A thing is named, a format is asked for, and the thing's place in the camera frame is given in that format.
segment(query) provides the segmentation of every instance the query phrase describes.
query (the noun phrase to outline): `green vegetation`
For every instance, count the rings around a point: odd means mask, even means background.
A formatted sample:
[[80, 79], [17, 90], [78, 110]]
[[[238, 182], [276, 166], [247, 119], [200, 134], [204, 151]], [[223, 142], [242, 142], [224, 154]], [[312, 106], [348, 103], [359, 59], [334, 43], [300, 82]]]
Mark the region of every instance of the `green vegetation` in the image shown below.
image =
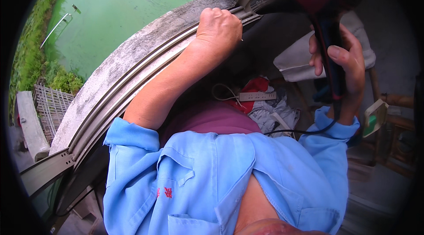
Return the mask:
[[18, 90], [32, 90], [40, 76], [48, 74], [47, 85], [52, 88], [59, 87], [62, 91], [75, 93], [83, 84], [82, 78], [73, 73], [66, 73], [63, 67], [49, 65], [43, 50], [40, 49], [55, 3], [56, 0], [37, 0], [25, 22], [13, 60], [9, 87], [9, 112], [12, 114]]

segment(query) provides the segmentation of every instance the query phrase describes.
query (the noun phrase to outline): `person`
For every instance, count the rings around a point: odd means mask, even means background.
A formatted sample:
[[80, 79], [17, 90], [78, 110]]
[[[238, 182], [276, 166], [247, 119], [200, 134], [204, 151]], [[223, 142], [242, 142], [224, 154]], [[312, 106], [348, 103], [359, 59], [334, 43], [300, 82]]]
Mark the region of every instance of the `person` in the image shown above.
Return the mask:
[[[230, 55], [242, 24], [227, 10], [203, 10], [196, 38], [114, 119], [104, 144], [110, 161], [104, 195], [109, 234], [335, 234], [348, 197], [346, 142], [359, 127], [365, 66], [359, 41], [340, 25], [346, 49], [328, 54], [346, 72], [340, 119], [317, 135], [271, 138], [221, 102], [190, 109], [160, 148], [156, 130], [191, 85]], [[310, 65], [322, 60], [314, 36]], [[332, 107], [315, 111], [317, 131]]]

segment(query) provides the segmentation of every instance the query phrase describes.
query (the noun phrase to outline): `hair dryer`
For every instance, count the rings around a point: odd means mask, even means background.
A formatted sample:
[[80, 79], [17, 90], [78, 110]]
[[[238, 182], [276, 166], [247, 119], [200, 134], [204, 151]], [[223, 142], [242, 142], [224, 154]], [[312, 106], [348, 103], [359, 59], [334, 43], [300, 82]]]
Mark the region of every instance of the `hair dryer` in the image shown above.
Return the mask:
[[361, 0], [251, 0], [250, 7], [257, 14], [280, 12], [304, 12], [309, 16], [318, 46], [321, 50], [327, 83], [334, 105], [335, 120], [340, 116], [341, 99], [346, 92], [345, 72], [328, 57], [331, 45], [343, 47], [340, 36], [340, 18], [352, 10]]

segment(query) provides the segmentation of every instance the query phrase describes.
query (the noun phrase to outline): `white towel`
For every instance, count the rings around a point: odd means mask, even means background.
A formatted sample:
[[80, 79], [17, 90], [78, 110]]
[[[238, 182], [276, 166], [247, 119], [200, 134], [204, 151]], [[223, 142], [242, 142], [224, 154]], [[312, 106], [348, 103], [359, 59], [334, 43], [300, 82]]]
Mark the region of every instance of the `white towel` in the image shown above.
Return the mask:
[[[362, 51], [365, 59], [365, 68], [371, 68], [375, 64], [375, 53], [370, 47], [368, 36], [364, 25], [358, 16], [353, 12], [347, 12], [341, 18], [341, 23], [352, 32], [362, 45]], [[325, 71], [320, 76], [315, 75], [315, 68], [309, 66], [311, 54], [309, 53], [309, 38], [315, 31], [294, 42], [293, 45], [284, 50], [274, 59], [274, 65], [277, 67], [283, 77], [288, 82], [298, 82], [305, 79], [318, 79], [326, 77]]]

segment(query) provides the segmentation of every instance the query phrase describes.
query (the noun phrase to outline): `white cable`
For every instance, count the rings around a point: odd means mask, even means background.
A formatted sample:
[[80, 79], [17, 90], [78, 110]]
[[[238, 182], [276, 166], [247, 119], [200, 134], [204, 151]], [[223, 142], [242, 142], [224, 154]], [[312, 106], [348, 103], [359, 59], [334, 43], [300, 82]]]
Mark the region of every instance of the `white cable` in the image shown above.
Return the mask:
[[[218, 97], [216, 97], [215, 96], [215, 94], [214, 94], [214, 90], [215, 90], [215, 87], [217, 87], [217, 86], [223, 86], [223, 87], [225, 87], [225, 88], [227, 88], [227, 89], [229, 89], [230, 90], [230, 92], [232, 93], [232, 95], [233, 95], [233, 97], [229, 97], [229, 98], [225, 98], [225, 99], [219, 99]], [[225, 85], [225, 84], [222, 84], [222, 83], [217, 83], [217, 84], [215, 84], [213, 87], [212, 87], [212, 96], [216, 99], [216, 100], [219, 100], [219, 101], [227, 101], [227, 100], [230, 100], [230, 99], [236, 99], [236, 101], [237, 101], [237, 103], [241, 106], [241, 107], [243, 107], [243, 108], [245, 108], [246, 109], [246, 107], [244, 107], [241, 103], [240, 103], [240, 101], [238, 100], [239, 99], [239, 97], [227, 86], [227, 85]]]

